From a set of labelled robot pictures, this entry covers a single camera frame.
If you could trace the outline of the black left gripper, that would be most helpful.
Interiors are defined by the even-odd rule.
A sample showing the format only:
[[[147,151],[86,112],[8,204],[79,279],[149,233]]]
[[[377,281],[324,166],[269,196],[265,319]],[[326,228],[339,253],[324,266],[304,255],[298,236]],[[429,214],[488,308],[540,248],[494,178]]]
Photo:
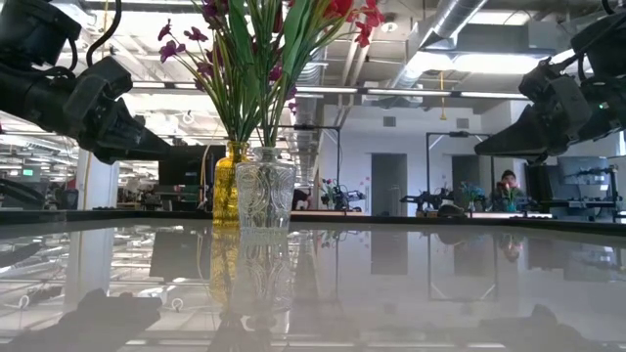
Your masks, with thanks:
[[[102,163],[167,155],[170,145],[146,127],[121,98],[133,87],[131,74],[113,57],[83,71],[66,102],[70,136]]]

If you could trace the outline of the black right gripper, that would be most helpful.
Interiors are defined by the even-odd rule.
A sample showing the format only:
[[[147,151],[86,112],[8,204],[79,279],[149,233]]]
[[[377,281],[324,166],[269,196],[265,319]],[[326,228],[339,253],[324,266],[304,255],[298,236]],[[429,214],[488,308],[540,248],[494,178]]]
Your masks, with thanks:
[[[591,108],[576,80],[550,59],[522,77],[519,92],[531,102],[511,126],[474,147],[479,155],[518,155],[528,164],[542,164],[548,154],[563,151],[579,137]]]

